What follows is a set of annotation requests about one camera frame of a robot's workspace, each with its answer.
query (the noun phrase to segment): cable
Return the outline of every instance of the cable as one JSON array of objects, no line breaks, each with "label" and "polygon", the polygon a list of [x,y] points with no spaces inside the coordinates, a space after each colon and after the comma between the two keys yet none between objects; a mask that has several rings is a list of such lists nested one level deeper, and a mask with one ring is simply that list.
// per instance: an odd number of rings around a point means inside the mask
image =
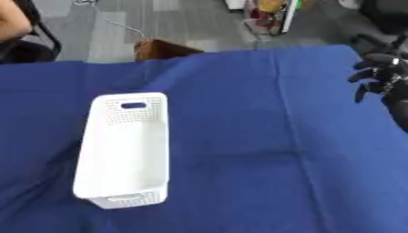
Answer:
[{"label": "cable", "polygon": [[112,20],[110,20],[110,19],[107,19],[107,18],[105,18],[104,16],[102,16],[102,12],[99,10],[99,8],[97,8],[97,0],[75,0],[75,1],[74,1],[74,4],[75,4],[75,5],[92,5],[92,7],[94,7],[95,10],[97,11],[97,14],[100,15],[100,17],[101,17],[105,22],[108,22],[108,23],[110,23],[110,24],[112,24],[112,25],[121,26],[121,27],[123,27],[123,28],[125,28],[125,29],[127,29],[127,30],[129,30],[129,31],[132,31],[132,32],[136,32],[136,33],[138,33],[143,39],[147,39],[146,36],[145,36],[145,34],[144,34],[141,30],[136,29],[136,28],[133,28],[133,27],[130,27],[130,26],[128,26],[128,25],[122,25],[122,24],[120,24],[120,23],[118,23],[118,22],[114,22],[114,21],[112,21]]}]

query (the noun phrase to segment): gray carpet floor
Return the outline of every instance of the gray carpet floor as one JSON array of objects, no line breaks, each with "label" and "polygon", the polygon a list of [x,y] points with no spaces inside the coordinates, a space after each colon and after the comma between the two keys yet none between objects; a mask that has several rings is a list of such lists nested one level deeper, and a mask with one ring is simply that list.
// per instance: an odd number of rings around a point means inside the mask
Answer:
[{"label": "gray carpet floor", "polygon": [[208,52],[348,44],[350,36],[361,32],[394,39],[382,35],[358,12],[340,7],[337,0],[316,0],[312,7],[297,11],[288,34],[265,35],[260,42],[244,26],[242,15],[230,13],[223,0],[100,0],[100,14],[91,5],[74,5],[70,0],[34,2],[64,46],[59,60],[132,61],[140,35],[103,17],[138,28],[148,37]]}]

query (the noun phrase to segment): blue tablecloth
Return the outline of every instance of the blue tablecloth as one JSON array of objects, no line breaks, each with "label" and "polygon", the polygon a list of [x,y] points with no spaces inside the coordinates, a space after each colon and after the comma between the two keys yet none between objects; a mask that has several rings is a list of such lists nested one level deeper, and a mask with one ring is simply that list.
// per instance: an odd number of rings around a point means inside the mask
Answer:
[{"label": "blue tablecloth", "polygon": [[[377,96],[353,103],[357,60],[326,46],[0,66],[0,232],[406,232],[408,136]],[[148,91],[169,99],[168,200],[75,198],[92,99]]]}]

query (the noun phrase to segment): office chair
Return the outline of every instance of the office chair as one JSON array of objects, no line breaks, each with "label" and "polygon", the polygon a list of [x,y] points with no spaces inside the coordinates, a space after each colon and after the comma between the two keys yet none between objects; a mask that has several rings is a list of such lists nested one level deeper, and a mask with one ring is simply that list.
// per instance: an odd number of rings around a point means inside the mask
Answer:
[{"label": "office chair", "polygon": [[15,0],[15,2],[34,28],[29,35],[36,37],[45,35],[53,45],[50,48],[38,43],[21,40],[21,38],[11,39],[0,45],[0,64],[55,61],[62,50],[62,45],[41,21],[41,15],[34,3],[31,0]]},{"label": "office chair", "polygon": [[365,0],[360,13],[368,17],[386,35],[397,35],[391,43],[385,43],[372,35],[358,34],[351,40],[357,44],[361,40],[374,45],[368,53],[379,52],[399,55],[408,59],[408,53],[401,51],[408,39],[408,1],[406,0]]}]

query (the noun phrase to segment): white plastic basket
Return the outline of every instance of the white plastic basket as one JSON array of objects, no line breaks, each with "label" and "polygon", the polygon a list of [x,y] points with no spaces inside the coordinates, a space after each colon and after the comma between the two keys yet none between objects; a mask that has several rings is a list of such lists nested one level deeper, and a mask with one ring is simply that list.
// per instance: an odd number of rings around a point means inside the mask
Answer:
[{"label": "white plastic basket", "polygon": [[99,96],[89,113],[74,194],[101,208],[161,203],[168,193],[168,160],[165,95]]}]

